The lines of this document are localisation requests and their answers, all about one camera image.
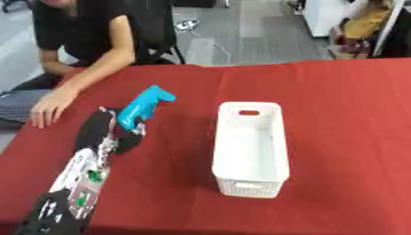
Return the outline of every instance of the red tablecloth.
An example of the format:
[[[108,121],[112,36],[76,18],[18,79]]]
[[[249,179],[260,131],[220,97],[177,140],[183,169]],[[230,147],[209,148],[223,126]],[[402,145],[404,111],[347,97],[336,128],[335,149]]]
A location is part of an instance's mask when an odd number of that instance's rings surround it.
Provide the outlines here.
[[[47,129],[24,127],[0,157],[0,234],[72,157],[98,106],[151,84],[176,94],[132,152],[112,157],[89,234],[411,234],[411,60],[206,69],[129,68],[81,95]],[[222,196],[213,125],[226,101],[283,107],[291,178],[275,199]]]

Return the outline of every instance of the chair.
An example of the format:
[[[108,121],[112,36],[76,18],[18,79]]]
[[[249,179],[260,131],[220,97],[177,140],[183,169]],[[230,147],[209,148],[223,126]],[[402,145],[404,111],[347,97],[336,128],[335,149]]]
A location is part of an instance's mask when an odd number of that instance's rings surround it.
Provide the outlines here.
[[[5,13],[8,13],[9,12],[8,7],[16,2],[25,2],[28,8],[31,9],[31,3],[29,0],[2,0],[2,1],[3,1],[2,10]]]
[[[164,53],[176,55],[180,64],[185,58],[177,46],[177,36],[172,20],[172,2],[170,0],[129,0],[136,7],[139,35],[148,43],[148,48],[155,50],[150,55],[149,63],[156,63]]]

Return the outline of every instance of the blue object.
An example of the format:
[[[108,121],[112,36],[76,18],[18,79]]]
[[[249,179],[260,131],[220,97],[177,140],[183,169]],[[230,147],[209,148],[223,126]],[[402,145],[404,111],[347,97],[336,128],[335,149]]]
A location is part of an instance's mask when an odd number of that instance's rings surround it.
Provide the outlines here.
[[[142,121],[145,121],[152,117],[154,109],[161,100],[174,101],[175,99],[173,94],[162,90],[156,84],[152,85],[120,112],[117,122],[124,129],[133,130],[136,128],[136,118],[140,117]]]

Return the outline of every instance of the floor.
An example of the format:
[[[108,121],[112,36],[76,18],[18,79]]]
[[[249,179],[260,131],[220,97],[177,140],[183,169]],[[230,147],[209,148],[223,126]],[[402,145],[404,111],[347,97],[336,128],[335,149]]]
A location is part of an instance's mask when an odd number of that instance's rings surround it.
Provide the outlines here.
[[[0,12],[0,91],[41,73],[31,14],[19,9]],[[302,17],[282,0],[231,0],[212,9],[175,8],[175,21],[197,18],[194,32],[178,35],[188,63],[204,66],[331,60],[323,39],[313,39]],[[72,58],[61,53],[65,62]],[[0,132],[0,152],[15,137]]]

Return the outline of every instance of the white cable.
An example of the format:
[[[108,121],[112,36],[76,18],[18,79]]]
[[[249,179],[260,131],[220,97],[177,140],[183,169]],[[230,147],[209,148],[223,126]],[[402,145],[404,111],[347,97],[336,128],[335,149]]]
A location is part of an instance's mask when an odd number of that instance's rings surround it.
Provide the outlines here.
[[[174,15],[179,16],[182,20],[198,20],[198,19],[196,19],[196,18],[186,18],[186,17],[184,17],[182,14],[179,14],[179,13],[174,13]],[[175,31],[177,32],[177,34],[179,34],[179,33],[185,33],[185,32],[192,32],[192,33],[193,33],[194,35],[196,35],[198,38],[202,38],[202,36],[201,36],[199,33],[197,33],[196,31],[194,31],[193,28],[190,28],[190,29],[188,29],[188,30],[186,30],[186,31],[180,31],[180,30],[175,30]],[[228,51],[226,51],[226,50],[224,49],[224,47],[220,46],[220,45],[217,44],[217,43],[213,43],[213,46],[219,48],[221,51],[223,51],[223,52],[227,55],[227,66],[230,66],[230,65],[231,65],[231,54],[228,53]]]

